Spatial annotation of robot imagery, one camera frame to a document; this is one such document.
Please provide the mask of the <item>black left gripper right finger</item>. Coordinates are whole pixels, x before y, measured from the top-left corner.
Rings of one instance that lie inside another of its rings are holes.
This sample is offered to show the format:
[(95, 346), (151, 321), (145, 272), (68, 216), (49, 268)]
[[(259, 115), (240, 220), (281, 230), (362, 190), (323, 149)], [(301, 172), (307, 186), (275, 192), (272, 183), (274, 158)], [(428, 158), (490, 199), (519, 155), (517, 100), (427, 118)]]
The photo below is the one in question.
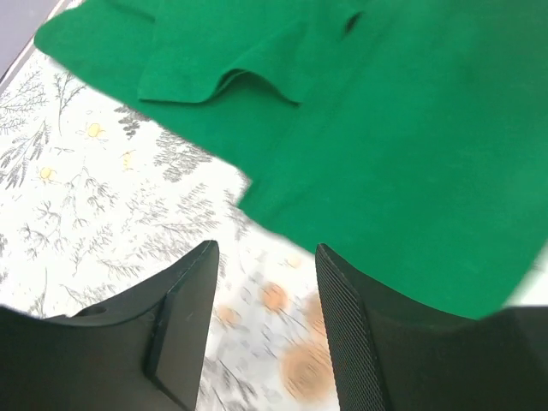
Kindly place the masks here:
[(341, 410), (546, 409), (545, 307), (466, 319), (383, 285), (326, 245), (315, 266)]

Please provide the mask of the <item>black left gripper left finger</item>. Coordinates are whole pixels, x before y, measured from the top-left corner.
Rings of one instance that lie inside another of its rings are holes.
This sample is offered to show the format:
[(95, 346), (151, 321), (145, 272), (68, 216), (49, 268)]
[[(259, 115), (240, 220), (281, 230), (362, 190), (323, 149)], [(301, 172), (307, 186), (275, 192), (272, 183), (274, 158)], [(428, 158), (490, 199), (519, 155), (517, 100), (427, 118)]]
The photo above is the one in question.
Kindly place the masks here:
[(204, 241), (72, 317), (3, 308), (2, 409), (194, 409), (218, 263), (218, 244)]

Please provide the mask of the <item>green t shirt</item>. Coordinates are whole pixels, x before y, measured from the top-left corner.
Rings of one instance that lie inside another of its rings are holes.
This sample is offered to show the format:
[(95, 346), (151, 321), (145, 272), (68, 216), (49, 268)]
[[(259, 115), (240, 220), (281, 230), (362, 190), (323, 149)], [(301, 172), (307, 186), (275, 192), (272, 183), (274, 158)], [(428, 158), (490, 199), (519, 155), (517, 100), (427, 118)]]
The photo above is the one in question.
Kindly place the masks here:
[(497, 311), (545, 245), (544, 1), (86, 1), (34, 43), (430, 307)]

